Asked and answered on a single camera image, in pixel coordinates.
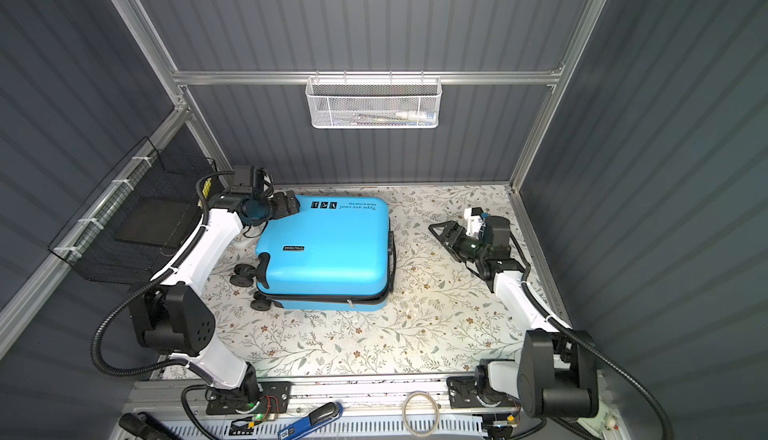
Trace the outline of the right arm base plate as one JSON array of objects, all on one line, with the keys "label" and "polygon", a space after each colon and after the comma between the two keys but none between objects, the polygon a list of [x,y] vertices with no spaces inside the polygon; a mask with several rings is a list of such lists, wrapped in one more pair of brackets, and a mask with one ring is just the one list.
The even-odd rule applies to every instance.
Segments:
[{"label": "right arm base plate", "polygon": [[492,389],[484,379],[473,376],[450,376],[446,379],[449,402],[454,409],[510,408],[517,403],[505,393]]}]

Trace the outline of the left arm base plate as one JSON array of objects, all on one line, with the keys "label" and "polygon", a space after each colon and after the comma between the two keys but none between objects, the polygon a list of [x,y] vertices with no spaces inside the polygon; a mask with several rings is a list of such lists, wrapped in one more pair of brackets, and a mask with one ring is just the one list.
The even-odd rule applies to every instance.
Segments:
[{"label": "left arm base plate", "polygon": [[207,388],[206,414],[215,415],[255,415],[285,414],[291,398],[291,382],[260,382],[260,393],[256,397],[247,397],[239,390]]}]

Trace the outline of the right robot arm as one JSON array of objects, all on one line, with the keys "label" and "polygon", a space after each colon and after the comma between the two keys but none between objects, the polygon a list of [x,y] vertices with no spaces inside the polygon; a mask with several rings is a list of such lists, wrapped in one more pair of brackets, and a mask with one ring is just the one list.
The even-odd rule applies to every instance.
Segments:
[{"label": "right robot arm", "polygon": [[662,438],[673,438],[672,422],[658,399],[601,352],[586,331],[573,329],[534,291],[529,280],[532,266],[511,232],[510,220],[479,207],[466,210],[465,220],[464,224],[434,223],[428,230],[502,301],[524,335],[518,359],[479,365],[474,386],[478,401],[512,397],[528,416],[552,420],[588,439],[588,430],[574,422],[598,415],[597,373],[604,365],[647,402],[660,423]]}]

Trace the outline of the blue hard-shell suitcase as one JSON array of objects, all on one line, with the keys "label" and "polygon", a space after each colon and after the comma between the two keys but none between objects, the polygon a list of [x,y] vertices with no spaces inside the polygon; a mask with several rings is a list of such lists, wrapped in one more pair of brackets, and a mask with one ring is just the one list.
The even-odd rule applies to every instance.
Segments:
[{"label": "blue hard-shell suitcase", "polygon": [[375,311],[394,289],[396,250],[389,206],[377,197],[298,197],[299,211],[270,220],[252,264],[229,278],[252,287],[251,307]]}]

